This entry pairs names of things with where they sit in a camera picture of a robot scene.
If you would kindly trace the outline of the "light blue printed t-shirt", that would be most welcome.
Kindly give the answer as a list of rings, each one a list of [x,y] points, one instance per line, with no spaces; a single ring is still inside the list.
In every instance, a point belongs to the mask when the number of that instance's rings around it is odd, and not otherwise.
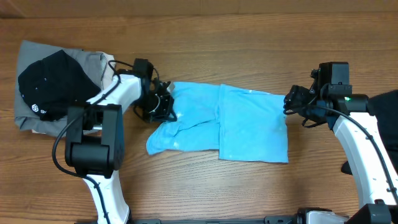
[[[162,123],[150,135],[148,154],[217,150],[222,160],[289,161],[284,96],[225,84],[177,82],[172,97],[177,120]]]

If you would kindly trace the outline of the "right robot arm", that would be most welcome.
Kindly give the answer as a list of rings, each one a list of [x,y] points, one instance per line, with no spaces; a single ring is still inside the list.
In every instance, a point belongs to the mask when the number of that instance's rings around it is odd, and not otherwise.
[[[329,209],[300,208],[285,223],[397,223],[397,172],[382,143],[368,96],[354,94],[347,62],[324,62],[310,75],[310,88],[294,85],[284,99],[284,114],[299,114],[313,127],[327,124],[343,147],[359,196],[352,217]]]

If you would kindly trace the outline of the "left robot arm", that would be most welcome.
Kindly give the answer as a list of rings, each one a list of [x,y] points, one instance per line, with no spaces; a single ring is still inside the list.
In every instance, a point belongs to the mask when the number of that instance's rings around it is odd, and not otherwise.
[[[124,159],[123,114],[129,107],[147,123],[176,121],[172,84],[147,59],[113,71],[109,87],[68,109],[65,162],[82,178],[95,203],[97,223],[132,223],[119,179]]]

